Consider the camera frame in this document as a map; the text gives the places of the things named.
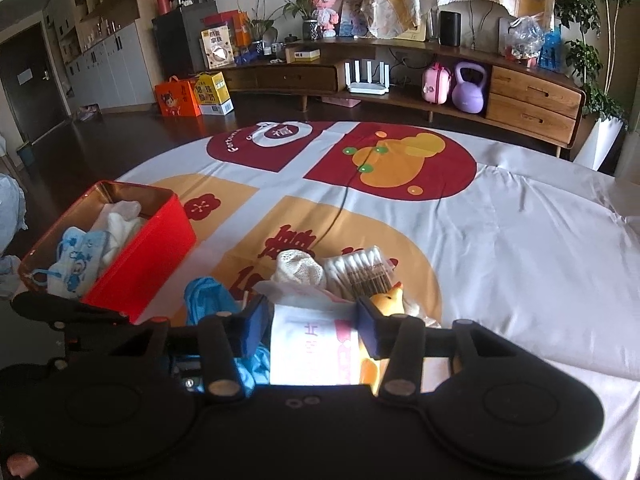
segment wooden drawer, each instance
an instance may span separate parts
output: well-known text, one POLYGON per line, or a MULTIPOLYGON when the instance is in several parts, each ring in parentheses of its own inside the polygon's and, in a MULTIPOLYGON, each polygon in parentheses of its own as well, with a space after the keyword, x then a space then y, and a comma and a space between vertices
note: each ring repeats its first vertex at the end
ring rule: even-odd
POLYGON ((254 68, 229 68, 223 70, 222 73, 225 76, 226 87, 230 91, 255 90, 258 88, 254 68))
POLYGON ((258 88, 264 90, 338 91, 337 74, 332 66, 265 66, 255 71, 258 88))
POLYGON ((486 118, 564 144, 571 141, 575 126, 575 121, 564 115, 498 94, 489 94, 486 118))
POLYGON ((579 92, 532 75, 494 66, 489 92, 524 101, 575 119, 580 111, 579 92))

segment purple kettlebell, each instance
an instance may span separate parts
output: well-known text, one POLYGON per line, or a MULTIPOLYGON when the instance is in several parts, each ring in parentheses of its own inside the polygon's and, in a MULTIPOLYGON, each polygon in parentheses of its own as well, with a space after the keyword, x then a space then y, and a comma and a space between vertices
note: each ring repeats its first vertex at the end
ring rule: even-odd
POLYGON ((486 70, 484 67, 476 63, 462 61, 456 65, 456 81, 456 87, 451 94, 453 104, 456 105, 458 110, 462 110, 468 114, 480 113, 484 106, 484 96, 482 95, 482 89, 486 83, 486 70), (482 74, 480 84, 476 85, 471 81, 462 79, 462 74, 460 73, 461 68, 470 68, 471 70, 480 72, 482 74))

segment white router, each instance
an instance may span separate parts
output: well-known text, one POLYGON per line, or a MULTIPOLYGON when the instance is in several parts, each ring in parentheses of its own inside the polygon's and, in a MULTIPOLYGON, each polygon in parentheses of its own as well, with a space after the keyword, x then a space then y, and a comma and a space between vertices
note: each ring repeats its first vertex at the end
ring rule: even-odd
POLYGON ((383 95, 389 92, 389 65, 380 61, 378 82, 371 82, 371 62, 367 61, 367 82, 360 81, 360 60, 353 62, 353 72, 355 81, 351 82, 351 64, 347 61, 344 64, 344 79, 349 92, 354 94, 383 95))

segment dark wooden floor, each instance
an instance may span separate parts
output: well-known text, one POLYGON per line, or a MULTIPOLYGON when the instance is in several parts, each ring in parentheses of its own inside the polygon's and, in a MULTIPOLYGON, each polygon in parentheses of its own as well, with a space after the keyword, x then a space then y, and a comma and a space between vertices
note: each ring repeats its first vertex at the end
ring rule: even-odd
POLYGON ((293 96, 234 95, 236 110, 224 117, 163 118, 155 112, 107 114, 54 130, 34 147, 36 162, 22 171, 26 184, 27 231, 18 232, 7 254, 23 257, 32 245, 94 182, 116 179, 153 156, 192 140, 228 132, 257 121, 375 121, 442 128, 503 140, 549 154, 555 147, 507 130, 417 110, 361 103, 343 108, 309 99, 300 112, 293 96))

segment wooden tv cabinet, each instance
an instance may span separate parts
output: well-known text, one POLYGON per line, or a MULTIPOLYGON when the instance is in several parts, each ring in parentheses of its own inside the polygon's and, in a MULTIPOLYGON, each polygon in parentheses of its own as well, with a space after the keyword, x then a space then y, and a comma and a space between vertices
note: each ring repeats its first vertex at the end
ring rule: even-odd
POLYGON ((498 126, 529 137, 546 140, 560 148, 571 148, 580 125, 584 93, 571 79, 541 68, 529 69, 498 54, 453 48, 409 40, 332 38, 299 41, 287 47, 288 54, 315 47, 321 58, 313 62, 271 64, 258 61, 222 68, 230 92, 277 92, 306 98, 333 96, 380 102, 406 108, 446 114, 498 126), (391 87, 385 95, 352 94, 346 90, 344 63, 347 59, 376 59, 377 48, 418 50, 433 54, 434 60, 453 67, 459 60, 482 64, 488 73, 485 106, 479 114, 458 110, 448 100, 443 105, 423 100, 419 86, 391 87))

